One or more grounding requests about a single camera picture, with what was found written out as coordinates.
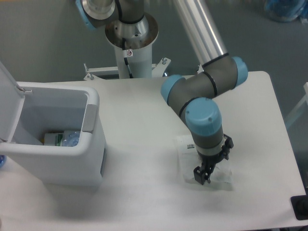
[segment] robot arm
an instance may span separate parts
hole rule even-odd
[[[202,165],[195,180],[210,183],[216,163],[229,159],[232,139],[222,130],[222,118],[211,100],[246,81],[248,70],[238,57],[231,58],[213,22],[205,0],[175,0],[186,33],[203,72],[185,79],[174,75],[162,85],[161,94],[192,133]]]
[[[161,94],[192,133],[202,158],[194,176],[204,184],[210,182],[215,164],[228,159],[233,147],[232,139],[223,133],[219,108],[211,99],[245,82],[248,70],[240,58],[229,56],[205,0],[173,2],[204,71],[189,79],[170,76],[163,83]],[[145,47],[157,36],[158,31],[150,33],[155,31],[156,24],[143,22],[146,20],[143,0],[77,0],[76,3],[84,20],[94,27],[117,20],[106,26],[105,31],[109,41],[114,40],[112,43],[123,50]],[[136,69],[143,69],[144,64],[141,65]]]

